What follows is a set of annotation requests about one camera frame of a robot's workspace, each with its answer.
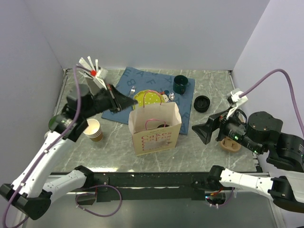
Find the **pink paper gift bag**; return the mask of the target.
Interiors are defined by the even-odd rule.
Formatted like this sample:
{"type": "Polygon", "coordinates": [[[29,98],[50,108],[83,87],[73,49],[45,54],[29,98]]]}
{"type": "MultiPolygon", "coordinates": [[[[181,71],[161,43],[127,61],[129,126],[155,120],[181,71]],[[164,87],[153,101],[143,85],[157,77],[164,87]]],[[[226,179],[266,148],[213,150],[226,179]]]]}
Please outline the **pink paper gift bag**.
{"type": "Polygon", "coordinates": [[[175,148],[181,124],[181,115],[175,102],[149,104],[131,111],[128,126],[135,155],[140,156],[175,148]],[[168,127],[147,129],[149,125],[162,123],[167,124],[168,127]]]}

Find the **black plastic cup lid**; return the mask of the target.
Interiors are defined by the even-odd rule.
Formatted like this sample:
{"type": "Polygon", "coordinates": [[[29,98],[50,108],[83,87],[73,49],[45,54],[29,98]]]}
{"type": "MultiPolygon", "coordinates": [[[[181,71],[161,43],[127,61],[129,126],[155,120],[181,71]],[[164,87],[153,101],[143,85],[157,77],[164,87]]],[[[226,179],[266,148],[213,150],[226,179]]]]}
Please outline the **black plastic cup lid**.
{"type": "Polygon", "coordinates": [[[159,124],[159,125],[153,125],[153,126],[150,126],[147,128],[148,130],[154,130],[154,129],[157,129],[157,128],[164,128],[164,127],[168,127],[167,124],[165,123],[162,123],[162,124],[159,124]]]}

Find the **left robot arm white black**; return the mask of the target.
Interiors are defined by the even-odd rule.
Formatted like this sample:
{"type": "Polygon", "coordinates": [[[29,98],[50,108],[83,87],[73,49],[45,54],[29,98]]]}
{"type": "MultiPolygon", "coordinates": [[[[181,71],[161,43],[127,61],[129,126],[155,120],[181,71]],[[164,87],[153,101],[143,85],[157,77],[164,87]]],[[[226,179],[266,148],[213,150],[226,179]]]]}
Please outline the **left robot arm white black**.
{"type": "Polygon", "coordinates": [[[138,103],[99,78],[100,73],[91,73],[99,86],[96,95],[91,94],[86,84],[75,82],[76,85],[66,97],[66,104],[61,113],[55,116],[50,132],[34,159],[12,184],[1,186],[1,196],[9,205],[23,212],[26,218],[39,219],[51,203],[72,190],[88,191],[93,188],[94,172],[84,166],[76,167],[53,182],[47,182],[47,178],[59,158],[88,127],[88,118],[107,110],[117,113],[138,103]]]}

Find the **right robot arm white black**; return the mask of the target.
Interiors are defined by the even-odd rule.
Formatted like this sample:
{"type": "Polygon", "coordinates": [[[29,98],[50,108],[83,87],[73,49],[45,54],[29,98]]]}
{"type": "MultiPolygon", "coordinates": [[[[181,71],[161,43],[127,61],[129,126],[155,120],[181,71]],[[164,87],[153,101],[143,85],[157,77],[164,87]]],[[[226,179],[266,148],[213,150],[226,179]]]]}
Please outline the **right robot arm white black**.
{"type": "Polygon", "coordinates": [[[218,131],[216,141],[230,138],[256,155],[268,153],[266,162],[287,173],[280,177],[258,177],[231,171],[214,165],[209,171],[203,187],[208,190],[234,188],[264,196],[287,211],[303,213],[304,198],[297,187],[297,175],[304,175],[304,140],[296,135],[282,132],[283,121],[265,111],[259,111],[241,121],[244,115],[240,107],[248,101],[244,92],[235,89],[227,97],[229,109],[209,116],[203,124],[192,130],[204,144],[211,141],[218,131]]]}

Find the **silver fork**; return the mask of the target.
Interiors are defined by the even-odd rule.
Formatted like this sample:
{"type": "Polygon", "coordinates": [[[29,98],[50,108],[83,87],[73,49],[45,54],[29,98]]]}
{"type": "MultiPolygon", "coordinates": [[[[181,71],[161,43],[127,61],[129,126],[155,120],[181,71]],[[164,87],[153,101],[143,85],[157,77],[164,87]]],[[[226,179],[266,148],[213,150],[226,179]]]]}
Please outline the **silver fork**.
{"type": "Polygon", "coordinates": [[[133,96],[134,93],[135,93],[135,90],[136,90],[136,87],[135,86],[132,86],[130,92],[129,92],[129,97],[133,96]]]}

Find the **blue alphabet cloth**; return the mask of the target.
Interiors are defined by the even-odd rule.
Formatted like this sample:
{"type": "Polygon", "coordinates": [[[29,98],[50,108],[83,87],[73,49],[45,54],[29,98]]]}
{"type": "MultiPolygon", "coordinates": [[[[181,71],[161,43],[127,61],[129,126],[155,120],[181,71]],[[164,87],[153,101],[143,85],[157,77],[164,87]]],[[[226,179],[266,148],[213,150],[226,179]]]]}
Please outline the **blue alphabet cloth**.
{"type": "MultiPolygon", "coordinates": [[[[126,96],[129,95],[132,86],[136,87],[136,93],[147,89],[151,89],[158,92],[164,90],[169,90],[169,92],[173,92],[174,77],[175,76],[152,73],[132,67],[127,67],[122,73],[122,76],[115,87],[119,92],[126,96]]],[[[180,128],[180,134],[182,135],[187,135],[189,131],[190,111],[192,107],[194,88],[195,80],[189,78],[185,93],[183,95],[177,93],[175,94],[174,102],[179,108],[182,120],[180,128]]],[[[126,110],[123,110],[116,114],[113,114],[110,111],[105,111],[103,112],[101,117],[110,121],[127,124],[129,113],[132,110],[133,109],[129,107],[126,110]]]]}

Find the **stack of black lids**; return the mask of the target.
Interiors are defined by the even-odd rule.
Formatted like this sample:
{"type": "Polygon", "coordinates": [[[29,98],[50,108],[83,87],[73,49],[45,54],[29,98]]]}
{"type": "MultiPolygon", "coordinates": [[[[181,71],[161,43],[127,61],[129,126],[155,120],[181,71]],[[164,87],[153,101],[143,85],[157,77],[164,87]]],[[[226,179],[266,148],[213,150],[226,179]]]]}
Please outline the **stack of black lids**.
{"type": "Polygon", "coordinates": [[[204,113],[210,107],[210,99],[204,95],[197,96],[194,100],[193,106],[197,112],[204,113]]]}

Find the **yellow-green dotted plate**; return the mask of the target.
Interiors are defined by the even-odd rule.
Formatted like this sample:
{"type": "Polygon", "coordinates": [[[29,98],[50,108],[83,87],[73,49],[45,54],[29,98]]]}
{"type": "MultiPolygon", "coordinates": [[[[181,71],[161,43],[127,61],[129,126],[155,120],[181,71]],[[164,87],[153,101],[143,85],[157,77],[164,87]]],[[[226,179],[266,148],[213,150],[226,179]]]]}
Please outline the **yellow-green dotted plate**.
{"type": "Polygon", "coordinates": [[[142,90],[133,97],[138,103],[133,105],[133,110],[150,104],[165,103],[163,96],[154,90],[142,90]]]}

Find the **grey straw holder cup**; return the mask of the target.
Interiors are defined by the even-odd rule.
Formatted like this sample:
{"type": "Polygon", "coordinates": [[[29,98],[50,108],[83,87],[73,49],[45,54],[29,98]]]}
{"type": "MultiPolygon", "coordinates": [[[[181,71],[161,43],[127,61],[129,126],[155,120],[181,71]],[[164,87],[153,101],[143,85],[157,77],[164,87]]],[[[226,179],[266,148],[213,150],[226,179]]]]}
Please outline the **grey straw holder cup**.
{"type": "Polygon", "coordinates": [[[86,82],[92,95],[96,95],[100,89],[106,87],[104,79],[102,78],[102,70],[91,70],[87,73],[87,75],[86,82]]]}

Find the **cartoon mouse figurine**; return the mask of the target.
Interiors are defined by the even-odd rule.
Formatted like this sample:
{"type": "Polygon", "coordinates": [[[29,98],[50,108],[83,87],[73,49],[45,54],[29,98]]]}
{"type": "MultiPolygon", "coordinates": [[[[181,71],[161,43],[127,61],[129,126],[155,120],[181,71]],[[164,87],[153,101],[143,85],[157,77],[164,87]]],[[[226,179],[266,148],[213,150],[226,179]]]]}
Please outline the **cartoon mouse figurine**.
{"type": "Polygon", "coordinates": [[[168,97],[169,90],[161,91],[161,92],[159,92],[159,94],[162,95],[162,97],[163,97],[163,99],[164,99],[165,102],[169,102],[170,101],[170,99],[168,97]]]}

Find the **silver spoon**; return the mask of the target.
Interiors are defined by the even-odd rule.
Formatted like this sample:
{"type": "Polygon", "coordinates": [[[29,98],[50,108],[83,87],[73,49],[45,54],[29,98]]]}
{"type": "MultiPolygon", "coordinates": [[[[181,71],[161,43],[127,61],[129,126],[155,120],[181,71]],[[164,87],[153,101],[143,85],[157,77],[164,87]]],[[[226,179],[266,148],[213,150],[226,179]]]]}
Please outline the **silver spoon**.
{"type": "Polygon", "coordinates": [[[168,98],[169,98],[169,100],[172,102],[172,101],[174,101],[174,99],[175,99],[175,94],[173,93],[173,92],[171,92],[169,95],[168,95],[168,98]]]}

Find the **white wrapped straws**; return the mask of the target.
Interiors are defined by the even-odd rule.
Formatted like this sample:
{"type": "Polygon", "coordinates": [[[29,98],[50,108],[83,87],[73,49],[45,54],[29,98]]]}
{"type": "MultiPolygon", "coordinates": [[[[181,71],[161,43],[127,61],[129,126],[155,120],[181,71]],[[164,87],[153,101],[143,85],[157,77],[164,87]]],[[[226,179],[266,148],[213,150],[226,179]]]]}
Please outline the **white wrapped straws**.
{"type": "Polygon", "coordinates": [[[83,71],[82,74],[87,78],[93,79],[100,75],[98,60],[96,60],[94,64],[90,56],[88,56],[86,59],[81,57],[78,61],[78,66],[79,69],[83,71]]]}

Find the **dark green mug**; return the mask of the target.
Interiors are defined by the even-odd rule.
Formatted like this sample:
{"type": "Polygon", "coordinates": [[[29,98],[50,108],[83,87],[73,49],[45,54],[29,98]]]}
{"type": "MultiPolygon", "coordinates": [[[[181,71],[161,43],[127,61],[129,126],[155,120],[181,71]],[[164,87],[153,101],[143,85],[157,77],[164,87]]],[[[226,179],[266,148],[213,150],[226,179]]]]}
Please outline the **dark green mug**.
{"type": "Polygon", "coordinates": [[[186,91],[188,78],[183,75],[177,75],[173,79],[173,90],[175,93],[183,95],[186,91]]]}

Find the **green interior enamel mug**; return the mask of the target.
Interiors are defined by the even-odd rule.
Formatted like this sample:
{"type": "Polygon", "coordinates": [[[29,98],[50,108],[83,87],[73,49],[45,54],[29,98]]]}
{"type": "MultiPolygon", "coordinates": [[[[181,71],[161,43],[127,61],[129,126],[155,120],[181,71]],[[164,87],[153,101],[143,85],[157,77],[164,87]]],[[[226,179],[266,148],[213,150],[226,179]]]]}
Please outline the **green interior enamel mug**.
{"type": "Polygon", "coordinates": [[[59,117],[59,115],[55,115],[49,120],[49,123],[48,123],[49,129],[54,129],[57,126],[58,117],[59,117]]]}

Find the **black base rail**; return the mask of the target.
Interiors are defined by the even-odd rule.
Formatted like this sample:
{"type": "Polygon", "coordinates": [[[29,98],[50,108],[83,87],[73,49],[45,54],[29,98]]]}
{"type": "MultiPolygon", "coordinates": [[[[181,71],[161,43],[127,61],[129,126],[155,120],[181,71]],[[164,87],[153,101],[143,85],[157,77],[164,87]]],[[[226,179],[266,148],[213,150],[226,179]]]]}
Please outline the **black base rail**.
{"type": "Polygon", "coordinates": [[[208,172],[96,172],[92,189],[74,193],[97,193],[97,202],[112,200],[204,200],[206,192],[226,190],[208,172]]]}

